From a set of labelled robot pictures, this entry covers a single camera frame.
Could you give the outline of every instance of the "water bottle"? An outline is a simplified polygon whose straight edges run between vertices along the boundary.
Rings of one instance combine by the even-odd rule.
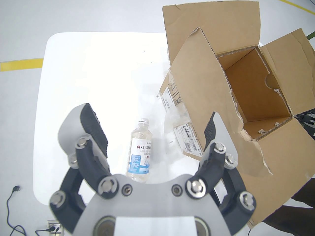
[[[149,176],[152,133],[149,120],[141,118],[131,133],[127,177],[137,182],[146,182]]]

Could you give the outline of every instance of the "power outlet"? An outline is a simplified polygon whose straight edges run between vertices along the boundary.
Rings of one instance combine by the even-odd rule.
[[[58,231],[54,230],[52,232],[49,232],[49,235],[56,235],[56,236],[64,235],[64,228],[58,220],[48,220],[48,228],[50,228],[51,226],[54,226],[56,229],[59,228],[59,230]]]

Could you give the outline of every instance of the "floor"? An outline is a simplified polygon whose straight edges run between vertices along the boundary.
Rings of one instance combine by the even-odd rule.
[[[214,0],[0,0],[0,62],[43,58],[47,40],[59,32],[163,33],[163,5],[198,1]],[[262,44],[300,27],[306,35],[314,31],[315,6],[310,0],[258,1]],[[315,48],[315,38],[311,44]],[[20,185],[21,191],[10,201],[12,224],[22,224],[31,235],[36,229],[45,228],[48,219],[53,219],[49,208],[39,203],[33,193],[33,140],[40,76],[40,68],[0,72],[3,235],[11,232],[5,222],[5,200],[15,185]],[[289,203],[299,205],[293,200]],[[248,231],[245,227],[238,235],[245,236]],[[289,234],[261,223],[250,233],[258,235]]]

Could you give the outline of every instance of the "white tabletop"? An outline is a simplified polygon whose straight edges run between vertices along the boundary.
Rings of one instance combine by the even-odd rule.
[[[139,118],[153,133],[148,183],[194,174],[197,160],[184,156],[171,134],[164,134],[165,109],[159,89],[169,69],[165,34],[126,32],[58,33],[47,42],[38,93],[33,188],[48,205],[69,168],[57,133],[67,114],[90,103],[108,139],[112,174],[125,174],[130,133]],[[94,192],[83,183],[80,193]]]

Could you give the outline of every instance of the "metal bolt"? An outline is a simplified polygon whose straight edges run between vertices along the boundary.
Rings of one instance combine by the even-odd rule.
[[[241,194],[239,195],[239,200],[245,209],[249,211],[252,211],[255,209],[254,197],[251,193],[246,192],[246,191],[241,192]]]
[[[129,184],[124,185],[123,188],[121,189],[121,193],[124,196],[130,195],[132,193],[132,186]]]
[[[222,143],[216,143],[214,151],[219,154],[224,154],[226,152],[226,148]]]
[[[65,192],[61,190],[55,192],[50,198],[50,203],[55,205],[56,208],[59,208],[60,206],[62,206],[64,202],[65,202]]]
[[[101,185],[103,192],[109,192],[113,187],[113,184],[110,180],[104,181]]]
[[[234,169],[237,167],[238,162],[231,154],[226,154],[224,167],[227,169]]]
[[[230,163],[231,165],[233,165],[233,164],[234,164],[234,161],[235,161],[234,158],[233,158],[233,156],[229,156],[229,155],[226,156],[226,160],[227,160],[227,162]]]
[[[118,189],[118,182],[113,177],[105,177],[103,178],[97,188],[97,192],[99,194],[109,193],[109,192],[116,192]]]
[[[181,196],[182,193],[183,193],[183,189],[181,188],[180,185],[175,184],[172,186],[172,194],[174,196]]]
[[[80,139],[78,140],[78,143],[77,143],[77,145],[78,145],[79,147],[83,147],[83,146],[85,146],[86,144],[87,144],[86,138],[80,138]]]
[[[203,187],[199,181],[195,180],[191,183],[191,189],[193,192],[197,193],[197,192],[202,192]]]
[[[201,198],[206,194],[207,191],[206,185],[202,179],[194,180],[193,182],[187,180],[186,189],[193,198]]]

